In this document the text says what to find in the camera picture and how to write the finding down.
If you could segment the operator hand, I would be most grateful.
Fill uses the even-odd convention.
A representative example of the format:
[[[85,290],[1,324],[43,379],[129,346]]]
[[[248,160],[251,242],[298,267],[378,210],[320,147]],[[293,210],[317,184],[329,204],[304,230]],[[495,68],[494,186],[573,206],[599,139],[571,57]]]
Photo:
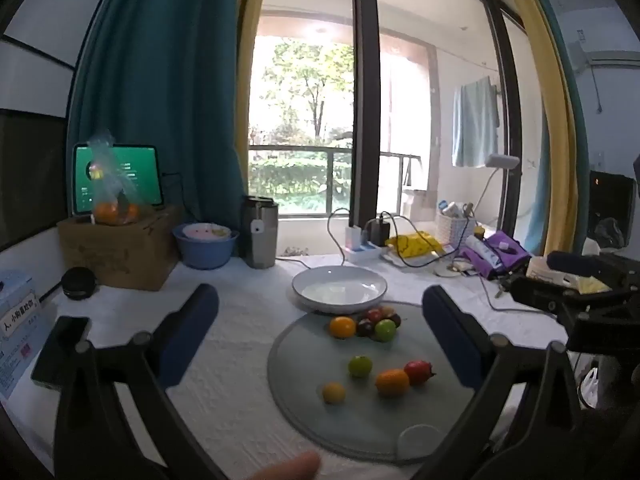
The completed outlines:
[[[321,467],[321,457],[316,452],[306,452],[255,472],[250,480],[310,480],[316,478]]]

